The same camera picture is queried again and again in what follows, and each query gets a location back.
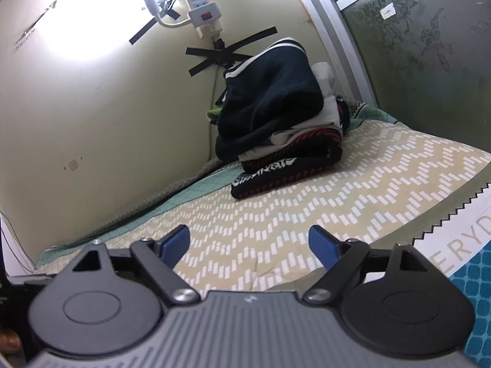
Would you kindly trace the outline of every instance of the power cord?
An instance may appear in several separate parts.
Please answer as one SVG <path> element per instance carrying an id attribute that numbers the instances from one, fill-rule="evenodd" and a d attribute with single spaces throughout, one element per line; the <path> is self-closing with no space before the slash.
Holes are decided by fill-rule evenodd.
<path id="1" fill-rule="evenodd" d="M 213 109 L 213 105 L 215 104 L 215 91 L 217 90 L 217 81 L 218 81 L 218 69 L 219 67 L 217 66 L 217 69 L 215 70 L 215 80 L 213 82 L 213 88 L 212 88 L 212 99 L 210 101 L 210 109 Z M 213 154 L 213 143 L 212 143 L 212 124 L 208 124 L 208 161 L 211 160 L 212 154 Z"/>
<path id="2" fill-rule="evenodd" d="M 19 263 L 19 265 L 24 269 L 24 271 L 28 274 L 33 274 L 33 270 L 30 270 L 29 268 L 27 268 L 25 265 L 22 264 L 22 262 L 19 260 L 19 258 L 17 257 L 17 255 L 15 254 L 14 250 L 12 249 L 10 243 L 8 242 L 7 240 L 7 237 L 5 235 L 5 233 L 3 232 L 3 228 L 0 226 L 0 232 L 2 233 L 2 237 L 3 239 L 5 240 L 8 248 L 10 249 L 10 251 L 12 252 L 12 254 L 14 255 L 15 259 L 17 260 L 17 262 Z"/>
<path id="3" fill-rule="evenodd" d="M 145 2 L 145 5 L 148 9 L 148 12 L 153 15 L 157 23 L 163 27 L 169 28 L 169 29 L 175 29 L 179 28 L 182 26 L 186 26 L 191 23 L 191 19 L 185 19 L 182 22 L 179 23 L 165 23 L 162 21 L 160 17 L 160 6 L 159 3 L 156 0 L 143 0 Z"/>
<path id="4" fill-rule="evenodd" d="M 21 242 L 19 241 L 19 238 L 17 237 L 17 234 L 15 233 L 14 226 L 12 225 L 12 223 L 10 222 L 10 220 L 8 219 L 7 215 L 5 213 L 3 213 L 1 210 L 0 210 L 0 215 L 2 215 L 2 217 L 7 220 L 7 223 L 10 226 L 10 229 L 13 232 L 13 236 L 14 236 L 14 239 L 17 241 L 17 244 L 19 245 L 19 247 L 21 248 L 21 250 L 24 252 L 24 255 L 29 259 L 30 263 L 35 266 L 36 263 L 34 263 L 33 260 L 29 257 L 29 255 L 25 252 L 24 248 L 22 247 Z"/>

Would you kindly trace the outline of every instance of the label with letters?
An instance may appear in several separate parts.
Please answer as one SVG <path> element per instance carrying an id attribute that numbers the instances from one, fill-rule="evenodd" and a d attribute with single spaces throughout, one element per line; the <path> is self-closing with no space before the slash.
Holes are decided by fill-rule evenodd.
<path id="1" fill-rule="evenodd" d="M 441 227 L 434 227 L 423 240 L 415 240 L 414 247 L 449 277 L 490 241 L 491 188 L 485 188 Z"/>

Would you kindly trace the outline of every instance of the zigzag pattern sheet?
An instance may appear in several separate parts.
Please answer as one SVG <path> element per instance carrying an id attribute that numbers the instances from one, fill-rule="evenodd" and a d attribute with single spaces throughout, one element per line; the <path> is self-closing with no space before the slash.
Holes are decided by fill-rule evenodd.
<path id="1" fill-rule="evenodd" d="M 143 236 L 159 239 L 186 224 L 191 247 L 175 271 L 202 296 L 209 289 L 266 290 L 321 266 L 308 247 L 310 226 L 371 243 L 491 161 L 487 152 L 374 120 L 348 132 L 343 148 L 342 160 L 324 174 L 242 201 L 232 198 L 228 185 L 151 218 L 107 247 L 126 248 Z M 76 253 L 37 272 L 58 272 Z"/>
<path id="2" fill-rule="evenodd" d="M 414 247 L 467 296 L 476 313 L 465 354 L 491 366 L 491 184 L 414 240 Z"/>

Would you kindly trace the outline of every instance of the bed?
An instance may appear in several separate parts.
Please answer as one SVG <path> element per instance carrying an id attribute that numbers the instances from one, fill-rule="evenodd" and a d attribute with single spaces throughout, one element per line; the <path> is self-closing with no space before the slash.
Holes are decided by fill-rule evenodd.
<path id="1" fill-rule="evenodd" d="M 139 238 L 158 239 L 186 224 L 191 247 L 176 272 L 202 295 L 209 289 L 266 290 L 321 267 L 307 244 L 311 225 L 342 240 L 381 242 L 447 199 L 491 161 L 487 152 L 419 133 L 379 109 L 345 101 L 351 125 L 342 160 L 332 170 L 237 201 L 230 195 L 230 182 L 242 170 L 233 163 L 99 238 L 107 247 L 126 248 Z M 424 230 L 414 228 L 411 236 Z M 46 250 L 36 272 L 58 272 L 82 247 Z"/>
<path id="2" fill-rule="evenodd" d="M 301 295 L 325 273 L 308 247 L 314 224 L 340 240 L 358 238 L 377 248 L 413 242 L 475 306 L 478 319 L 466 354 L 491 366 L 491 155 L 345 101 L 351 123 L 333 169 L 238 201 L 230 194 L 231 181 L 242 172 L 235 162 L 99 239 L 108 248 L 127 248 L 144 236 L 157 240 L 187 225 L 191 246 L 175 271 L 202 297 L 210 289 L 288 289 Z M 477 217 L 472 209 L 489 220 L 480 222 L 479 242 L 457 245 L 465 255 L 445 252 L 445 245 L 452 251 L 459 242 L 456 231 L 475 234 L 468 228 Z M 36 272 L 59 272 L 83 246 L 46 250 Z"/>

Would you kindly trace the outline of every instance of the clothing pile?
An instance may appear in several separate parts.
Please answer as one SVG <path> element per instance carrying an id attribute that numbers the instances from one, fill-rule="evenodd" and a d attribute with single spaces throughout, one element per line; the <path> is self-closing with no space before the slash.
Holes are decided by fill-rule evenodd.
<path id="1" fill-rule="evenodd" d="M 326 62 L 309 65 L 304 48 L 286 38 L 224 72 L 226 89 L 208 112 L 218 125 L 217 157 L 238 156 L 244 173 L 236 199 L 297 181 L 341 159 L 348 107 L 332 92 Z"/>

